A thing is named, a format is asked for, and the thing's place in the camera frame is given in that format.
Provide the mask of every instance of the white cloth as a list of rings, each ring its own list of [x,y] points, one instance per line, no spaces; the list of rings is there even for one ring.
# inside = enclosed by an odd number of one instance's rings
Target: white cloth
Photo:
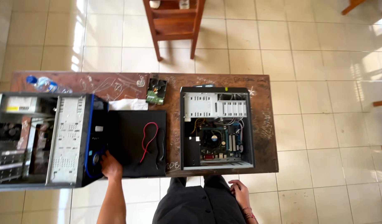
[[[148,110],[145,99],[121,99],[109,102],[109,110]]]

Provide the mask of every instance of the wooden table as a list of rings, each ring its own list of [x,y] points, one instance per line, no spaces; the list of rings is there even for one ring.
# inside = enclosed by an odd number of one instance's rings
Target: wooden table
[[[279,170],[268,75],[27,71],[13,74],[11,91],[34,92],[35,89],[25,82],[25,78],[30,74],[49,77],[59,84],[70,87],[74,92],[94,93],[107,101],[145,99],[149,77],[167,80],[164,105],[150,104],[149,109],[167,111],[166,175],[168,177],[273,173]],[[180,88],[212,83],[216,86],[248,88],[252,107],[255,168],[180,170]]]

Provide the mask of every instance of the red cable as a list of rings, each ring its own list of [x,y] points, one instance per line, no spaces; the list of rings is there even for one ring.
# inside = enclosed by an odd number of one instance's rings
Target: red cable
[[[146,128],[149,124],[154,124],[154,125],[156,126],[156,133],[155,133],[154,137],[147,143],[146,147],[144,148],[145,128]],[[142,159],[140,160],[140,163],[141,163],[142,160],[144,159],[145,153],[148,152],[148,151],[147,151],[148,145],[154,140],[154,138],[155,138],[156,135],[158,134],[158,125],[157,125],[155,122],[150,122],[150,123],[148,123],[148,124],[146,124],[146,125],[144,126],[143,132],[144,132],[144,138],[142,139],[141,147],[142,147],[142,149],[144,150],[144,155],[142,156]]]

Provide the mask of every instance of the blue bottle cap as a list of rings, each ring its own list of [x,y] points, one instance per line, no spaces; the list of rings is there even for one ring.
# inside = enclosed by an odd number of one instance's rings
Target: blue bottle cap
[[[35,76],[33,75],[30,75],[26,78],[26,81],[27,83],[30,83],[30,84],[35,84],[38,82],[38,78],[36,78]]]

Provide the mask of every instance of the open computer tower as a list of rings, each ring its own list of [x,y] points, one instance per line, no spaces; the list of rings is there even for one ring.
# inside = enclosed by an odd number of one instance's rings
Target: open computer tower
[[[246,88],[182,87],[181,170],[255,167]]]
[[[93,94],[0,94],[0,191],[73,188],[102,177],[108,103]]]

